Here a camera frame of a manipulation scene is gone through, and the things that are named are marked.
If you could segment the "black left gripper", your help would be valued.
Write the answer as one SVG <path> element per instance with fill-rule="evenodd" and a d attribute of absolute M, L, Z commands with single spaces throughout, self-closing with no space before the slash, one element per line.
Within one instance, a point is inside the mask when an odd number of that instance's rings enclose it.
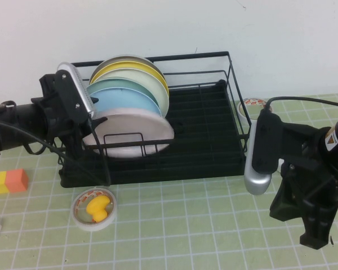
<path fill-rule="evenodd" d="M 50 138 L 73 136 L 81 140 L 87 132 L 94 131 L 107 117 L 87 119 L 87 110 L 69 73 L 46 74 L 39 80 L 42 97 L 33 98 L 43 112 L 47 123 L 47 135 Z M 95 104 L 98 98 L 90 97 Z"/>

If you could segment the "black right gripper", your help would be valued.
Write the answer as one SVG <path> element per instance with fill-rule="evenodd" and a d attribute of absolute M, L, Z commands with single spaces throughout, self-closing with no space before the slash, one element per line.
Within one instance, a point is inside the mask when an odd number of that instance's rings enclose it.
<path fill-rule="evenodd" d="M 317 130 L 298 156 L 284 160 L 281 176 L 269 215 L 282 222 L 301 218 L 305 232 L 300 244 L 321 249 L 338 211 L 338 131 Z"/>

